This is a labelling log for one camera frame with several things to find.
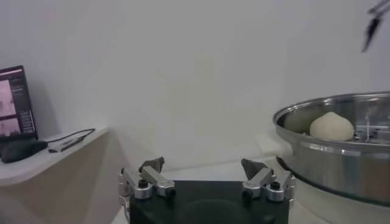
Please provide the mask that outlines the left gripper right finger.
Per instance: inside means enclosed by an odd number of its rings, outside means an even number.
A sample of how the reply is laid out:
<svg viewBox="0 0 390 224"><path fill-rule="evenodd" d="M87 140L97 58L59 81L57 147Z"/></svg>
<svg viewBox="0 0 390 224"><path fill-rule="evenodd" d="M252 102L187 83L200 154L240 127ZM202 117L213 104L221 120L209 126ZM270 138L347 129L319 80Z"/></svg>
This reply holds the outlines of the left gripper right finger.
<svg viewBox="0 0 390 224"><path fill-rule="evenodd" d="M296 179L290 171L276 174L265 163L249 159L242 159L241 165L247 177L243 182L244 201L252 201L262 195L269 201L294 201Z"/></svg>

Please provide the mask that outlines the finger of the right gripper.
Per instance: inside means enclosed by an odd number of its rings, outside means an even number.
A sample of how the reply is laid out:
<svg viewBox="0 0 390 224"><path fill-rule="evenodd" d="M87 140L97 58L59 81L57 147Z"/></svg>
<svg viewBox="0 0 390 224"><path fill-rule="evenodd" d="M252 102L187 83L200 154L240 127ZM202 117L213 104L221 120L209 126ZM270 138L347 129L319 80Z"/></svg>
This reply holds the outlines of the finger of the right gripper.
<svg viewBox="0 0 390 224"><path fill-rule="evenodd" d="M377 4L375 4L367 11L367 14L371 15L372 18L366 27L365 39L361 50L362 53L366 52L369 49L372 40L374 39L376 33L381 26L381 23L383 22L385 14L387 14L388 12L389 0L380 0Z"/></svg>

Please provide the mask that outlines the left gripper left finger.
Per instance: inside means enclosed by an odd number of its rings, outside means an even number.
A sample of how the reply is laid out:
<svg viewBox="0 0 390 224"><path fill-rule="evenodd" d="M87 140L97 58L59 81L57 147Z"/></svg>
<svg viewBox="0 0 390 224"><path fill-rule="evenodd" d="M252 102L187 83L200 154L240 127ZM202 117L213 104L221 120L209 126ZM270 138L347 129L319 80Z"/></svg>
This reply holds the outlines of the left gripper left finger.
<svg viewBox="0 0 390 224"><path fill-rule="evenodd" d="M122 168L118 174L119 196L148 200L155 191L158 196L172 200L176 196L176 185L160 173L164 163L164 158L159 157L145 161L138 170Z"/></svg>

